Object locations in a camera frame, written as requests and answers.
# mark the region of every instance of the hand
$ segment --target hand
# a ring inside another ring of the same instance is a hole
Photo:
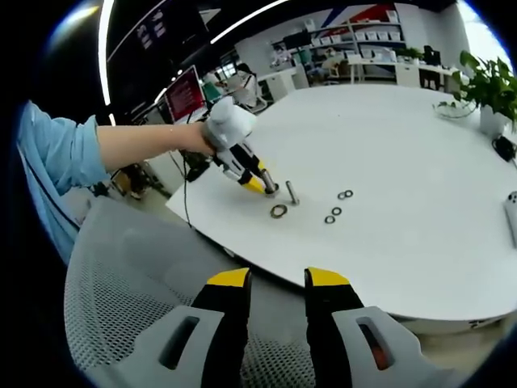
[[[215,154],[215,150],[207,143],[206,140],[204,140],[204,137],[201,134],[203,125],[204,123],[197,122],[194,124],[184,125],[182,128],[178,129],[182,150],[200,152],[205,155]]]

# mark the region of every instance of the plant pot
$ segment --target plant pot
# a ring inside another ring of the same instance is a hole
[[[480,131],[490,139],[495,139],[504,133],[504,128],[510,122],[510,119],[501,113],[495,113],[492,107],[485,105],[481,108],[481,125]]]

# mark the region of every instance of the washer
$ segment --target washer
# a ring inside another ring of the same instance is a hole
[[[271,208],[269,214],[274,219],[282,218],[288,212],[288,207],[286,205],[275,205]]]
[[[353,195],[354,195],[354,192],[352,190],[346,190],[346,191],[340,192],[338,194],[338,199],[344,200],[345,198],[350,198]]]

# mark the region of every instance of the floor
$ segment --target floor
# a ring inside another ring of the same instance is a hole
[[[165,207],[166,198],[153,190],[140,200],[128,199],[131,206],[165,221],[183,220]],[[517,312],[487,327],[454,335],[420,335],[423,354],[442,367],[473,372],[490,354],[495,344],[517,323]]]

